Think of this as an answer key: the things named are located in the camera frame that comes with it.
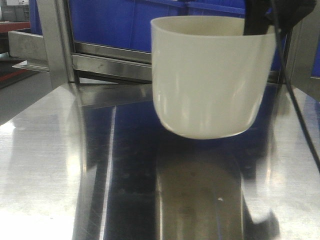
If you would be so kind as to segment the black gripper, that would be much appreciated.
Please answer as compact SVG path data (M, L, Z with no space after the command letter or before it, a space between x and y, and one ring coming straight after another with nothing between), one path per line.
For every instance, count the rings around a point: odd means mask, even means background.
M243 34L264 35L269 26L278 26L285 36L302 19L313 12L314 0L246 0Z

